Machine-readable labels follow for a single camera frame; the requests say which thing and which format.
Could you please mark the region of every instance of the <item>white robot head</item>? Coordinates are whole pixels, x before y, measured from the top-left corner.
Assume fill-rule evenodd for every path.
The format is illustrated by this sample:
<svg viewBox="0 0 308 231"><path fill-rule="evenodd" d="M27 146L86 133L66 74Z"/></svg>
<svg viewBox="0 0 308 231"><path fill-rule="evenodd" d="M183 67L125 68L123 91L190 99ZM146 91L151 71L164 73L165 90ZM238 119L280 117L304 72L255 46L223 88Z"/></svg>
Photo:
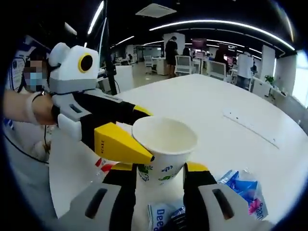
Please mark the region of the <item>white robot head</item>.
<svg viewBox="0 0 308 231"><path fill-rule="evenodd" d="M49 55L50 91L55 94L68 94L75 91L96 88L99 71L99 58L95 50L58 43Z"/></svg>

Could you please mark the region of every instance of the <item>white paper cup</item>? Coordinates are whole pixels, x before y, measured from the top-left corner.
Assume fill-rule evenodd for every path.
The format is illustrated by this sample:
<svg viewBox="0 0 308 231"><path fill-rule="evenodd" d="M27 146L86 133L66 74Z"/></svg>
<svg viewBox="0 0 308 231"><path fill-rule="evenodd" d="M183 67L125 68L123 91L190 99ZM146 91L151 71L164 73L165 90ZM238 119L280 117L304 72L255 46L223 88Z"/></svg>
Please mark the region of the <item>white paper cup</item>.
<svg viewBox="0 0 308 231"><path fill-rule="evenodd" d="M155 157L149 165L138 166L142 180L154 186L173 179L197 145L197 135L187 125L156 116L137 120L132 136Z"/></svg>

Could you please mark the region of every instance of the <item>face mask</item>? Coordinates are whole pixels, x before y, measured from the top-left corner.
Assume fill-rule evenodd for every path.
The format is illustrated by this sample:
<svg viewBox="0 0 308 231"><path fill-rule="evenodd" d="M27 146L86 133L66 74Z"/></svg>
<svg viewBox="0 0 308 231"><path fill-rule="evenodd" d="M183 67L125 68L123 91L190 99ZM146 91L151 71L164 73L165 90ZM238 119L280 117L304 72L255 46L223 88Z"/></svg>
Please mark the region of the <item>face mask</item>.
<svg viewBox="0 0 308 231"><path fill-rule="evenodd" d="M44 89L44 86L47 83L47 80L43 78L43 74L41 72L29 73L25 78L27 86L30 87L31 91L41 91Z"/></svg>

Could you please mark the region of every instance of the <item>desk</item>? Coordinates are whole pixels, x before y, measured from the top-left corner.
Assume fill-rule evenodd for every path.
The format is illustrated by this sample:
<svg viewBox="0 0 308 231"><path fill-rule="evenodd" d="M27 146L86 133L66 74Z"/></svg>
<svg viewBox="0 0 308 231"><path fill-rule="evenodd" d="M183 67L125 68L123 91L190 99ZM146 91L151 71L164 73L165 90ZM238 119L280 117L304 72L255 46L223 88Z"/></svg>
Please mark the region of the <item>desk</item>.
<svg viewBox="0 0 308 231"><path fill-rule="evenodd" d="M121 59L121 60L116 60L116 62L117 63L120 63L121 65L123 64L123 63L129 63L129 59Z"/></svg>
<svg viewBox="0 0 308 231"><path fill-rule="evenodd" d="M152 58L152 60L153 65L156 65L156 71L158 75L168 75L166 58Z"/></svg>
<svg viewBox="0 0 308 231"><path fill-rule="evenodd" d="M248 168L262 185L266 217L279 221L296 201L307 177L308 136L280 109L232 84L193 74L148 84L119 97L189 125L199 138L190 160L206 165L215 177ZM277 147L223 116L232 109L276 140ZM130 131L130 126L123 126ZM51 143L50 189L58 216L95 175L95 154L55 131ZM182 172L170 184L145 189L137 178L132 230L147 230L147 204L181 198Z"/></svg>
<svg viewBox="0 0 308 231"><path fill-rule="evenodd" d="M205 61L205 59L204 58L194 58L192 61L193 63L200 62L200 64L198 65L199 65L199 74L201 74L201 70L203 69L203 61Z"/></svg>
<svg viewBox="0 0 308 231"><path fill-rule="evenodd" d="M264 84L265 86L267 86L267 87L269 88L269 91L268 91L268 93L266 93L265 96L269 96L271 92L274 92L273 95L279 94L279 95L282 96L282 97L286 97L286 95L282 94L282 92L281 92L278 88L273 87L273 86L272 86L271 84L269 84L268 82L265 82L265 81L263 81L263 80L261 80L261 79L259 79L259 78L256 78L256 77L252 77L252 79L253 79L254 81L257 81L257 82L261 83L261 84Z"/></svg>
<svg viewBox="0 0 308 231"><path fill-rule="evenodd" d="M237 75L237 69L231 69L230 72L232 76Z"/></svg>

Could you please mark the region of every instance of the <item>yellow marking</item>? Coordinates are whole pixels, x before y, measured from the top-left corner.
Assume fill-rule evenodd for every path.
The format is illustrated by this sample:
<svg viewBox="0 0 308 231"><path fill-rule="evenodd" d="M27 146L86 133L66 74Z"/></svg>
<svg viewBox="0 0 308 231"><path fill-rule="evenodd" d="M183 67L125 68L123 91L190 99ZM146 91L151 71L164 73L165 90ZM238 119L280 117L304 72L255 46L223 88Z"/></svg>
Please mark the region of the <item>yellow marking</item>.
<svg viewBox="0 0 308 231"><path fill-rule="evenodd" d="M89 53L84 53L80 58L79 58L79 61L78 61L78 70L81 72L81 73L86 73L87 71L84 71L82 70L81 68L81 61L83 60L83 58L87 55L90 55Z"/></svg>
<svg viewBox="0 0 308 231"><path fill-rule="evenodd" d="M189 172L202 172L202 171L208 171L208 168L205 167L202 164L187 161L187 167Z"/></svg>
<svg viewBox="0 0 308 231"><path fill-rule="evenodd" d="M153 157L128 132L114 123L94 129L94 150L98 156L124 163L148 164Z"/></svg>
<svg viewBox="0 0 308 231"><path fill-rule="evenodd" d="M152 115L153 115L151 112L149 112L149 111L146 110L145 108L140 107L140 106L138 106L138 105L136 105L136 106L134 107L134 110L144 112L144 113L146 113L146 114L149 115L149 116L152 116Z"/></svg>
<svg viewBox="0 0 308 231"><path fill-rule="evenodd" d="M124 163L117 163L116 165L113 165L111 167L113 170L126 170L126 171L131 171L133 169L132 164L124 164Z"/></svg>

